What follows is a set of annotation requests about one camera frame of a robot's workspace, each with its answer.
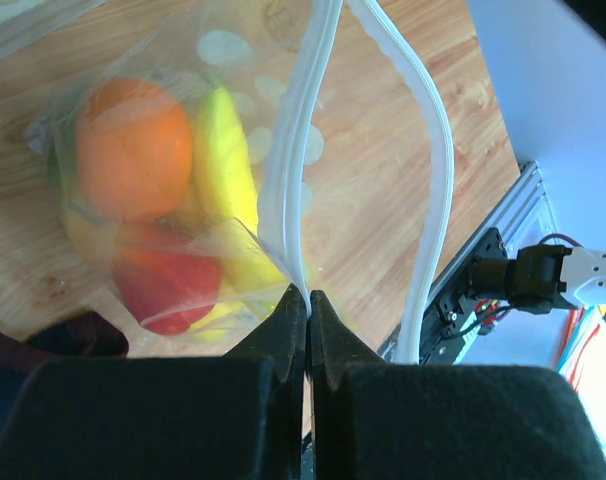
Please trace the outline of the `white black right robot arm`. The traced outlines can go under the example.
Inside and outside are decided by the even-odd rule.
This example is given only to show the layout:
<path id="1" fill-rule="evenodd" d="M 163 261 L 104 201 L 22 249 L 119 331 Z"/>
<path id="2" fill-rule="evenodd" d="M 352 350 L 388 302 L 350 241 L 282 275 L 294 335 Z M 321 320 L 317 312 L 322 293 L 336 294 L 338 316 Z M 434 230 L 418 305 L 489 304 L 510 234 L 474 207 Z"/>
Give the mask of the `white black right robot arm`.
<path id="1" fill-rule="evenodd" d="M 514 259 L 478 259 L 467 269 L 467 294 L 547 314 L 606 304 L 606 251 L 540 244 Z"/>

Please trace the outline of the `yellow banana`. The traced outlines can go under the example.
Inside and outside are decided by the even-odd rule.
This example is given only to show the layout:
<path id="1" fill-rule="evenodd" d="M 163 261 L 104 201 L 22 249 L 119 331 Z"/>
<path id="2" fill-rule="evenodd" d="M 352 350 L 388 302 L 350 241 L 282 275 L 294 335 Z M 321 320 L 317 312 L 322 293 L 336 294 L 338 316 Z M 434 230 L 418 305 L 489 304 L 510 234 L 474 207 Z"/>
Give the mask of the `yellow banana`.
<path id="1" fill-rule="evenodd" d="M 211 219 L 237 219 L 256 233 L 258 193 L 231 93 L 219 86 L 203 96 L 191 126 L 194 181 L 202 211 Z"/>

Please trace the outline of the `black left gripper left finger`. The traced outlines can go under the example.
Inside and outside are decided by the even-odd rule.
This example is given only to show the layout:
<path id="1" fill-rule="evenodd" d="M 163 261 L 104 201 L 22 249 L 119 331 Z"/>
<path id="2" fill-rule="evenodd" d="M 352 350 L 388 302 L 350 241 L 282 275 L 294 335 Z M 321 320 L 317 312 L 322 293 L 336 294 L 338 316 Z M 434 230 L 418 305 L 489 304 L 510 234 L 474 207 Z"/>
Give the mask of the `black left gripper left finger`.
<path id="1" fill-rule="evenodd" d="M 295 287 L 214 357 L 56 357 L 0 419 L 0 479 L 296 479 L 307 313 Z"/>

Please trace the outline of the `orange fruit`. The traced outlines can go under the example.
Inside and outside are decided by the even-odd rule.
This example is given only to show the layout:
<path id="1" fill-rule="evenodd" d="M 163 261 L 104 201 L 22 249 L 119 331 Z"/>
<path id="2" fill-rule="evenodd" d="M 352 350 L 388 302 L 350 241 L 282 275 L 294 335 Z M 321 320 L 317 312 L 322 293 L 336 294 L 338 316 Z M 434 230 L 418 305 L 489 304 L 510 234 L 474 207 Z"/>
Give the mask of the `orange fruit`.
<path id="1" fill-rule="evenodd" d="M 80 186 L 93 207 L 110 219 L 155 220 L 175 210 L 187 194 L 192 153 L 185 108 L 155 84 L 111 79 L 79 105 Z"/>

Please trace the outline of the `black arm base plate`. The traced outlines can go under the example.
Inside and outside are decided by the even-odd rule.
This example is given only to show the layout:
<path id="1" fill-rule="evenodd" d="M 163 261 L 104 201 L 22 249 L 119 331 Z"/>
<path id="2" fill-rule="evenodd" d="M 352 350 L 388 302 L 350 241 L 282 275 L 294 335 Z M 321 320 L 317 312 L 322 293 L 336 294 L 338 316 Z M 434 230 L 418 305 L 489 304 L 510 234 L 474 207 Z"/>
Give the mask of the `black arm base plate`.
<path id="1" fill-rule="evenodd" d="M 444 336 L 467 328 L 474 322 L 478 298 L 467 293 L 467 269 L 474 260 L 507 257 L 503 239 L 496 227 L 477 231 L 472 240 L 439 275 L 430 292 L 431 301 L 423 316 L 419 364 L 455 364 L 475 339 L 476 333 L 445 340 Z"/>

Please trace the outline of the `dark navy cloth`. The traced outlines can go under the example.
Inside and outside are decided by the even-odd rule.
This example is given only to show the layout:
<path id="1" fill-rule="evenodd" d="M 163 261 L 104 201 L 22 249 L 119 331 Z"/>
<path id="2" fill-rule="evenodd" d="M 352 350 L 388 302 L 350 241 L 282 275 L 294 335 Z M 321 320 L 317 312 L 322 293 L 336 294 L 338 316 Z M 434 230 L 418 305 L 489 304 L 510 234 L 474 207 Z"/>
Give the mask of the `dark navy cloth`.
<path id="1" fill-rule="evenodd" d="M 0 332 L 0 432 L 25 378 L 44 363 L 64 357 L 124 357 L 126 336 L 96 312 L 48 327 L 28 340 Z"/>

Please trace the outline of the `clear dotted zip top bag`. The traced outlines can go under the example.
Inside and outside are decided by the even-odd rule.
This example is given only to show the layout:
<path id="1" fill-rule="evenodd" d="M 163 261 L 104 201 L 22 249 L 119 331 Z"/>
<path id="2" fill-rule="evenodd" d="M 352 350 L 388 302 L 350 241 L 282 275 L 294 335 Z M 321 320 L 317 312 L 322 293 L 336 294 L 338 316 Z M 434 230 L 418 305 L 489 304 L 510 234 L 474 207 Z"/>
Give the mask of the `clear dotted zip top bag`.
<path id="1" fill-rule="evenodd" d="M 190 125 L 203 96 L 219 86 L 231 93 L 258 193 L 257 241 L 303 294 L 324 289 L 351 310 L 356 296 L 381 288 L 403 223 L 422 216 L 410 282 L 382 290 L 387 305 L 404 306 L 396 359 L 418 362 L 452 206 L 454 142 L 434 80 L 378 2 L 205 1 L 170 16 L 38 114 L 26 139 L 46 162 L 64 228 L 133 317 L 112 279 L 119 231 L 155 225 L 217 258 L 212 230 L 227 219 L 202 211 L 193 153 L 184 200 L 160 218 L 110 219 L 89 202 L 78 178 L 76 118 L 84 99 L 115 78 L 166 89 Z M 153 334 L 199 341 L 188 330 Z"/>

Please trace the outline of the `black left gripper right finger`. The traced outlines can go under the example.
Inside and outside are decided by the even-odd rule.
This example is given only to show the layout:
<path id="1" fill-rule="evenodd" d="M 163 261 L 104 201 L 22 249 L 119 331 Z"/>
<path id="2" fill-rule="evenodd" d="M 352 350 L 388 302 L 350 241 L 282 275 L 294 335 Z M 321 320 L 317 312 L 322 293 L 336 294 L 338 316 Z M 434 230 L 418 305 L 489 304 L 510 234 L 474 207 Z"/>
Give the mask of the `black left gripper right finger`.
<path id="1" fill-rule="evenodd" d="M 606 479 L 574 390 L 527 366 L 384 361 L 311 295 L 319 479 Z"/>

